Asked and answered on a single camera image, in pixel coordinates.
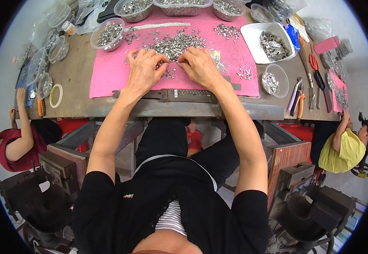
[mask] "wheel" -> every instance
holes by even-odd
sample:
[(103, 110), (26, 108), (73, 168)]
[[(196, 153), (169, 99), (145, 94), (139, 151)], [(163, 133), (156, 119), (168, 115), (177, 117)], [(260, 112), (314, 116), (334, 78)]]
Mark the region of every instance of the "wheel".
[(366, 178), (368, 177), (368, 164), (365, 163), (364, 167), (359, 167), (359, 165), (357, 165), (350, 171), (357, 177)]

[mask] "red shirt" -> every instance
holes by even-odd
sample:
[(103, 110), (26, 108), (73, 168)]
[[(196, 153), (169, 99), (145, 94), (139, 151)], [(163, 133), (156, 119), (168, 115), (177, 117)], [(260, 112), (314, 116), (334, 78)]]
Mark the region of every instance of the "red shirt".
[(25, 171), (32, 168), (31, 160), (34, 160), (34, 166), (39, 166), (38, 154), (47, 150), (47, 145), (44, 140), (37, 133), (35, 128), (32, 127), (34, 145), (24, 156), (15, 162), (10, 162), (6, 159), (5, 150), (6, 146), (21, 137), (20, 129), (7, 129), (0, 133), (0, 163), (8, 171), (19, 172)]

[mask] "wooden table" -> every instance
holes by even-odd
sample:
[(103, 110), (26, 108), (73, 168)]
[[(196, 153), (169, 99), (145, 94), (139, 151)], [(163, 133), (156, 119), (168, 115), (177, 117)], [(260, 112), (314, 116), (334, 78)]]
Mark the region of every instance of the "wooden table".
[[(247, 23), (252, 23), (249, 13), (245, 15)], [(75, 35), (67, 37), (70, 43), (70, 51), (66, 58), (60, 62), (50, 65), (49, 74), (53, 78), (53, 84), (59, 83), (63, 86), (63, 99), (57, 109), (50, 107), (49, 98), (45, 99), (47, 118), (54, 117), (104, 117), (106, 116), (116, 99), (112, 97), (89, 98), (89, 87), (91, 83), (91, 75), (95, 60), (96, 50), (90, 45), (90, 34)], [(307, 54), (311, 53), (310, 44), (305, 44)], [(326, 70), (324, 69), (319, 56), (315, 55), (320, 65), (320, 73), (325, 78)], [(286, 97), (277, 98), (266, 93), (259, 82), (259, 90), (261, 97), (259, 99), (247, 96), (239, 96), (244, 103), (253, 119), (262, 120), (282, 120), (296, 119), (297, 113), (291, 117), (287, 112), (287, 107), (291, 99), (291, 95), (297, 77), (303, 78), (304, 93), (304, 110), (301, 119), (310, 120), (330, 120), (339, 121), (339, 115), (335, 112), (327, 113), (325, 100), (322, 91), (317, 94), (317, 85), (314, 81), (314, 91), (316, 96), (320, 97), (320, 109), (309, 111), (308, 96), (308, 79), (304, 71), (303, 64), (299, 56), (289, 61), (278, 62), (288, 76), (290, 83), (289, 91)], [(261, 78), (267, 65), (257, 64), (258, 77)], [(58, 98), (58, 89), (56, 89), (53, 101), (56, 103)], [(131, 116), (193, 116), (193, 117), (221, 117), (221, 107), (219, 104), (210, 103), (194, 103), (194, 102), (158, 102), (156, 99), (141, 99), (133, 109)], [(37, 117), (37, 103), (34, 103), (29, 109), (29, 117), (34, 119)]]

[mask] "black pants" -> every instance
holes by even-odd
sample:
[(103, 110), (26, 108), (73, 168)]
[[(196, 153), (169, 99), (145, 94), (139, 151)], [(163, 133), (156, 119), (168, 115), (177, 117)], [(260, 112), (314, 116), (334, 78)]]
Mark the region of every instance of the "black pants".
[[(154, 117), (138, 145), (136, 166), (155, 155), (186, 157), (188, 144), (185, 127), (190, 123), (191, 119), (188, 117)], [(255, 120), (254, 123), (260, 137), (263, 137), (263, 126)], [(239, 154), (227, 123), (225, 125), (227, 130), (225, 138), (191, 157), (212, 175), (218, 189), (239, 166)]]
[(336, 132), (340, 122), (338, 121), (315, 121), (315, 128), (311, 143), (312, 164), (318, 166), (319, 156), (327, 139)]
[(60, 126), (50, 119), (35, 119), (31, 120), (30, 124), (36, 129), (37, 133), (47, 145), (56, 143), (61, 139), (61, 135), (63, 135)]

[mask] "orange handle pliers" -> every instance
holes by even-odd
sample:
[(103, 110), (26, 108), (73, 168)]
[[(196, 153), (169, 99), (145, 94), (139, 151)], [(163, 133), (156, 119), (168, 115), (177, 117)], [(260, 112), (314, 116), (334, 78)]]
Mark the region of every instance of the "orange handle pliers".
[(301, 116), (302, 116), (303, 110), (304, 110), (305, 94), (303, 93), (303, 91), (304, 91), (304, 85), (301, 84), (300, 89), (297, 90), (297, 94), (295, 95), (295, 100), (294, 100), (294, 103), (293, 103), (293, 105), (291, 107), (291, 111), (290, 111), (291, 116), (294, 116), (295, 108), (297, 107), (297, 103), (299, 104), (297, 120), (301, 119)]

